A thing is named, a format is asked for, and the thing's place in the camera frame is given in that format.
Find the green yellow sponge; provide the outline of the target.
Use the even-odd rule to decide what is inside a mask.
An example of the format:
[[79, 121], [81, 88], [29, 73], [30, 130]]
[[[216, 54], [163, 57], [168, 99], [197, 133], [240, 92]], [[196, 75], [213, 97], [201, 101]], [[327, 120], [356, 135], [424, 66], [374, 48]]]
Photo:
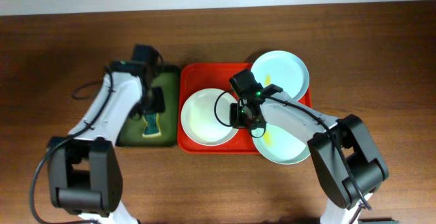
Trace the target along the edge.
[[159, 113], [146, 114], [143, 116], [145, 128], [142, 132], [144, 138], [156, 138], [161, 136], [161, 128], [159, 124]]

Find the white plate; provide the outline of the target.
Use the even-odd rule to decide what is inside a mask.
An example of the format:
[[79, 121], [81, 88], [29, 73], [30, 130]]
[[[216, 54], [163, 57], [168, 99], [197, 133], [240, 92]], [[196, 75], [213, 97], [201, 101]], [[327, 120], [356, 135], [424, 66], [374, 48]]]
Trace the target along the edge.
[[230, 124], [230, 105], [236, 99], [221, 89], [202, 89], [191, 95], [181, 110], [181, 126], [195, 144], [219, 146], [229, 142], [238, 129], [222, 125]]

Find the light green plate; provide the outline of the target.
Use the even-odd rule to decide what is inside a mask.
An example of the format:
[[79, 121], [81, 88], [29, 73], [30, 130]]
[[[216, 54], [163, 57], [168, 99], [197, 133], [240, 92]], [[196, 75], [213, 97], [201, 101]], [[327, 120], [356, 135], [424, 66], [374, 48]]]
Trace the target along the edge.
[[251, 135], [258, 152], [274, 163], [292, 165], [310, 156], [306, 144], [277, 126], [267, 124], [251, 130]]

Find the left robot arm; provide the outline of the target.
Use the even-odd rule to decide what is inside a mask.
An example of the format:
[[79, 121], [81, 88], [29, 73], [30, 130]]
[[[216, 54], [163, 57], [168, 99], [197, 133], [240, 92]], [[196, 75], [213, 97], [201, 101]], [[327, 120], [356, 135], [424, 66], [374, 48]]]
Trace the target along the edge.
[[114, 61], [82, 120], [46, 149], [50, 200], [83, 223], [137, 223], [121, 201], [123, 178], [114, 148], [134, 111], [162, 112], [153, 101], [154, 67], [143, 61]]

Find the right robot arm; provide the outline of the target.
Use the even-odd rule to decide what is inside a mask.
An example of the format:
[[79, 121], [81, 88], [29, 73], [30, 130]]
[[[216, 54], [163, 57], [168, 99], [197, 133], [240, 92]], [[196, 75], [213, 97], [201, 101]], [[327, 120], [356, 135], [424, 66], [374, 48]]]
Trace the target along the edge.
[[307, 144], [328, 197], [320, 223], [357, 223], [369, 198], [389, 177], [388, 167], [369, 130], [356, 115], [337, 118], [317, 112], [270, 84], [231, 85], [244, 105], [232, 104], [233, 126], [277, 126]]

